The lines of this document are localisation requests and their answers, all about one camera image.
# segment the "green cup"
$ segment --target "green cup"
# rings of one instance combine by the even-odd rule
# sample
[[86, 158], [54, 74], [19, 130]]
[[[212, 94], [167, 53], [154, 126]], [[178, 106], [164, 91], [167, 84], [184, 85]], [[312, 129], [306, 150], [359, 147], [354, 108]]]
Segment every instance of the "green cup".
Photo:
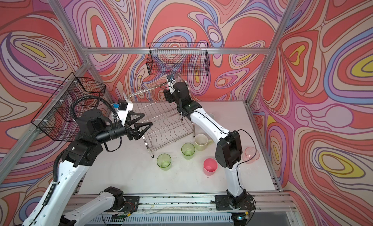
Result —
[[191, 143], [184, 144], [181, 147], [181, 152], [183, 153], [185, 159], [191, 159], [191, 158], [193, 158], [193, 154], [195, 152], [195, 147]]
[[169, 154], [160, 154], [157, 158], [157, 164], [158, 166], [164, 170], [167, 171], [171, 167], [171, 157]]

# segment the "metal dish rack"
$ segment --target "metal dish rack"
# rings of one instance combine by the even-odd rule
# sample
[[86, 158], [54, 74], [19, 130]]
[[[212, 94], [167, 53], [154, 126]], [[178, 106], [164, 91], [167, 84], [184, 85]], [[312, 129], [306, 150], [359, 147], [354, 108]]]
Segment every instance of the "metal dish rack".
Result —
[[[178, 74], [176, 74], [175, 77], [180, 81], [184, 81]], [[162, 100], [156, 102], [135, 101], [138, 94], [143, 94], [160, 87], [161, 84], [128, 95], [128, 99], [133, 102], [133, 112], [145, 114], [145, 117], [138, 122], [153, 122], [153, 126], [142, 136], [148, 152], [152, 157], [154, 157], [152, 151], [160, 149], [192, 133], [193, 136], [195, 136], [193, 122], [189, 121], [187, 118], [182, 120], [175, 102], [169, 103]]]

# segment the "white tabletop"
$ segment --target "white tabletop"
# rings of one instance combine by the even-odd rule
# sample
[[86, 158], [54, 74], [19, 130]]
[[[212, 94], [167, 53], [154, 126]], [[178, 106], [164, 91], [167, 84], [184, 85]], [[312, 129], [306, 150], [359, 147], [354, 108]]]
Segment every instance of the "white tabletop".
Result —
[[[251, 164], [239, 166], [242, 186], [248, 192], [275, 190], [244, 103], [199, 103], [206, 112], [214, 114], [215, 120], [226, 129], [244, 129], [253, 137], [260, 157]], [[196, 126], [196, 134], [199, 133], [203, 133], [203, 130]], [[245, 132], [239, 133], [243, 151], [246, 147], [253, 146]], [[216, 144], [211, 143], [204, 151], [196, 151], [192, 159], [186, 160], [181, 153], [181, 146], [187, 142], [194, 143], [192, 135], [153, 151], [154, 158], [151, 158], [142, 139], [129, 141], [124, 136], [120, 149], [115, 152], [106, 152], [104, 149], [97, 156], [78, 194], [98, 194], [109, 186], [119, 188], [126, 194], [225, 192], [227, 183], [223, 167], [218, 166], [212, 176], [203, 173], [203, 161], [214, 158]], [[119, 139], [110, 141], [107, 145], [109, 150], [114, 150], [119, 145]], [[168, 171], [157, 166], [157, 157], [162, 153], [167, 153], [172, 158]]]

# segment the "cup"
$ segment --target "cup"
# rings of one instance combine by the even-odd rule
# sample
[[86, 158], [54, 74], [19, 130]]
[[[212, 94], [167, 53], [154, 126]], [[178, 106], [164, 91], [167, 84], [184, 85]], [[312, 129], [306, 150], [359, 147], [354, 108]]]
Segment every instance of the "cup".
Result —
[[171, 157], [169, 154], [160, 154], [157, 158], [157, 164], [158, 166], [164, 170], [167, 171], [171, 167]]
[[211, 176], [217, 170], [217, 162], [212, 158], [208, 158], [203, 162], [203, 172], [207, 176]]
[[213, 115], [212, 113], [207, 113], [212, 119], [214, 119], [215, 120], [215, 115]]
[[213, 141], [208, 139], [206, 135], [198, 134], [195, 136], [194, 142], [196, 144], [195, 148], [199, 151], [203, 151], [206, 149], [207, 145]]
[[250, 147], [245, 149], [243, 161], [244, 162], [247, 161], [246, 164], [251, 164], [255, 160], [259, 159], [259, 157], [260, 157], [259, 151], [257, 151], [254, 147], [250, 146]]
[[186, 143], [181, 147], [181, 152], [183, 153], [185, 159], [191, 159], [193, 158], [195, 147], [191, 143]]

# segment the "black wire basket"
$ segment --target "black wire basket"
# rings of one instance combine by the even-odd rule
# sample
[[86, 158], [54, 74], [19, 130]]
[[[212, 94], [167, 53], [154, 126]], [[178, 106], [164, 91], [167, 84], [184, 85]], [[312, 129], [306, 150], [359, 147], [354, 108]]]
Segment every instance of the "black wire basket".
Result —
[[149, 43], [146, 61], [149, 75], [179, 73], [186, 76], [208, 76], [210, 58], [206, 42]]
[[[57, 100], [56, 104], [43, 119], [35, 120], [35, 117], [46, 106], [46, 103], [31, 121], [54, 141], [74, 141], [79, 127], [70, 116], [70, 105], [86, 95], [103, 97], [106, 89], [105, 84], [86, 77], [75, 77], [69, 84], [66, 92], [59, 99], [54, 99]], [[83, 112], [97, 108], [98, 104], [99, 101], [96, 99], [81, 101], [75, 107], [75, 113], [79, 117]]]

